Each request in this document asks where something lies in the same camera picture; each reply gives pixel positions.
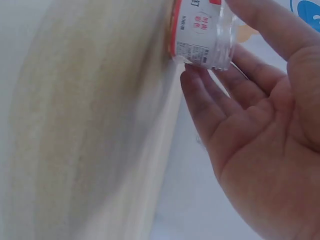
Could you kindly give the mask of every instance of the hand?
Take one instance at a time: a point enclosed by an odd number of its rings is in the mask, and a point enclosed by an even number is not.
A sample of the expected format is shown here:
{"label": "hand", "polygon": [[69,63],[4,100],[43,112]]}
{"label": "hand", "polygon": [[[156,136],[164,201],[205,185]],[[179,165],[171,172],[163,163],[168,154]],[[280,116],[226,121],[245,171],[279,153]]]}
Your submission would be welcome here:
{"label": "hand", "polygon": [[181,85],[225,194],[270,240],[320,239],[320,35],[271,0],[230,8],[287,61],[288,75],[237,46],[228,71],[186,65]]}

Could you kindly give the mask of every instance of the blue graphic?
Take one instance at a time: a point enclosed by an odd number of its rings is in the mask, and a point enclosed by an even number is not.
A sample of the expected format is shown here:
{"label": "blue graphic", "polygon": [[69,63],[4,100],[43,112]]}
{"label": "blue graphic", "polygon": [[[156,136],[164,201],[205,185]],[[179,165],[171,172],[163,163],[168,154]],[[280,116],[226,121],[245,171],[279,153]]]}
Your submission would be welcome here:
{"label": "blue graphic", "polygon": [[290,0],[290,6],[293,13],[320,33],[319,0]]}

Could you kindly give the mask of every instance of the finger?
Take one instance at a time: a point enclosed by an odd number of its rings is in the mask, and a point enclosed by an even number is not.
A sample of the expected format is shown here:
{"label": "finger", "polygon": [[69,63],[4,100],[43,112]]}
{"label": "finger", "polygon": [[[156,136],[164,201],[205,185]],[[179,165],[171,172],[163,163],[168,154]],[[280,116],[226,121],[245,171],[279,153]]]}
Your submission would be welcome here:
{"label": "finger", "polygon": [[318,45],[319,34],[302,19],[272,0],[226,0],[231,10],[258,30],[288,60],[302,48]]}
{"label": "finger", "polygon": [[197,67],[196,70],[199,73],[204,88],[227,117],[243,110],[235,100],[228,97],[220,87],[218,87],[208,70],[200,67]]}
{"label": "finger", "polygon": [[235,47],[233,63],[266,95],[270,95],[272,89],[282,80],[288,80],[287,74],[277,67],[266,64],[260,58],[253,55],[240,44]]}
{"label": "finger", "polygon": [[267,95],[254,82],[246,78],[235,66],[227,71],[213,71],[231,97],[244,109],[256,105]]}
{"label": "finger", "polygon": [[196,71],[187,69],[182,73],[181,87],[195,127],[207,145],[226,115],[210,97]]}

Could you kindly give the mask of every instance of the product label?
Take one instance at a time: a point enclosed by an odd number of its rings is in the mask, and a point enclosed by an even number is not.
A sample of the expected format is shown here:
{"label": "product label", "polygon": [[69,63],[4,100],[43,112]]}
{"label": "product label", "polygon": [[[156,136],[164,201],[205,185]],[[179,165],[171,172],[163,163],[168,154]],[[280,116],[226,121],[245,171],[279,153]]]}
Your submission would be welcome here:
{"label": "product label", "polygon": [[221,0],[177,0],[171,55],[210,69],[213,66]]}

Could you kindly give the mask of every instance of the white surface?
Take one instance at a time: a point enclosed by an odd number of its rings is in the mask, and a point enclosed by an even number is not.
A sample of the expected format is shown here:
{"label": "white surface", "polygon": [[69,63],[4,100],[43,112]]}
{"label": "white surface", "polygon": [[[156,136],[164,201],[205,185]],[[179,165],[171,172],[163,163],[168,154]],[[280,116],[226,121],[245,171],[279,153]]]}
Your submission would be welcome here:
{"label": "white surface", "polygon": [[149,236],[181,99],[171,1],[0,0],[1,240]]}

